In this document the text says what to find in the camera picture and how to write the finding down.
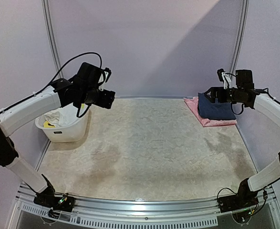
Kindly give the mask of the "white t-shirt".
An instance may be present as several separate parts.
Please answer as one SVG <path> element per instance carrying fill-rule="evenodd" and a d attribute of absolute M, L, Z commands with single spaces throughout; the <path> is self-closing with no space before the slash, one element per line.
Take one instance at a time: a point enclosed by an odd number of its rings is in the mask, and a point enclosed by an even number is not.
<path fill-rule="evenodd" d="M 43 123 L 45 121 L 50 122 L 55 126 L 55 128 L 68 127 L 80 122 L 80 120 L 87 115 L 84 114 L 86 109 L 87 107 L 85 105 L 81 105 L 81 109 L 79 111 L 78 108 L 70 104 L 64 108 L 58 108 L 45 113 L 42 120 Z"/>

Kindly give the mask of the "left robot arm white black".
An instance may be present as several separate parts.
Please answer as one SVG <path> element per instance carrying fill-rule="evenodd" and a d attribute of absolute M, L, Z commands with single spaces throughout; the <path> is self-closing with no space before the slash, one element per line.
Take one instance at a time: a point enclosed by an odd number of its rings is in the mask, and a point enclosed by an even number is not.
<path fill-rule="evenodd" d="M 58 203 L 53 186 L 19 156 L 10 136 L 35 118 L 70 104 L 76 107 L 78 118 L 87 113 L 82 110 L 83 104 L 87 107 L 96 105 L 110 109 L 115 92 L 101 87 L 108 81 L 111 73 L 109 68 L 102 69 L 84 62 L 77 74 L 69 80 L 55 80 L 41 92 L 0 111 L 0 166 L 16 174 L 35 192 L 36 198 L 40 198 L 48 207 L 54 207 Z"/>

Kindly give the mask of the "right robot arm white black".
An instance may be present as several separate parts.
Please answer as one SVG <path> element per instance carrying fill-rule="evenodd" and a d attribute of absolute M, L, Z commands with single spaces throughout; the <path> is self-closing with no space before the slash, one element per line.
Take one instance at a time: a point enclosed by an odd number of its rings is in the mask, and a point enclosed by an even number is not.
<path fill-rule="evenodd" d="M 269 94 L 268 89 L 256 89 L 251 70 L 235 71 L 235 86 L 232 86 L 232 74 L 224 69 L 217 71 L 221 87 L 211 87 L 204 96 L 212 103 L 240 103 L 265 115 L 280 128 L 280 102 Z M 257 174 L 241 181 L 239 189 L 232 197 L 238 208 L 244 208 L 263 188 L 280 179 L 280 152 L 278 157 Z"/>

